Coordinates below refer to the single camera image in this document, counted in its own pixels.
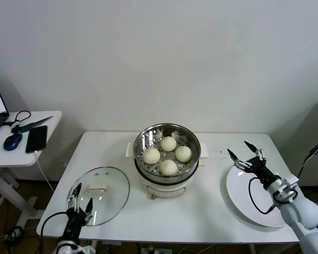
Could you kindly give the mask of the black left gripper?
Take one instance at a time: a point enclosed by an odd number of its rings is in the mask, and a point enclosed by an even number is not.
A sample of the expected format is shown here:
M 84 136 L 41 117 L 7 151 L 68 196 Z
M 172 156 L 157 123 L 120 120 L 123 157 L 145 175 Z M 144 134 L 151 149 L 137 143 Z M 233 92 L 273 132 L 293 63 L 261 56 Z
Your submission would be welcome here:
M 83 226 L 89 221 L 93 215 L 93 198 L 91 197 L 85 212 L 80 208 L 79 195 L 82 183 L 72 186 L 67 196 L 67 223 L 63 232 L 63 240 L 78 240 Z

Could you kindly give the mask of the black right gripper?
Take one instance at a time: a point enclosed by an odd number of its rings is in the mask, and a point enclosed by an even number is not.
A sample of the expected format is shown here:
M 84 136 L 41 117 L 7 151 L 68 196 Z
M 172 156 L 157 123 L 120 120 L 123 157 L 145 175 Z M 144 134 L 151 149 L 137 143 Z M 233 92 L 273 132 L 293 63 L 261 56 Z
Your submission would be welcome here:
M 230 158 L 232 159 L 234 166 L 239 170 L 245 170 L 246 173 L 254 174 L 264 189 L 280 179 L 280 176 L 273 174 L 266 167 L 266 158 L 261 149 L 258 149 L 255 145 L 244 141 L 245 145 L 255 154 L 255 157 L 249 159 L 247 162 L 240 160 L 233 151 L 227 149 Z

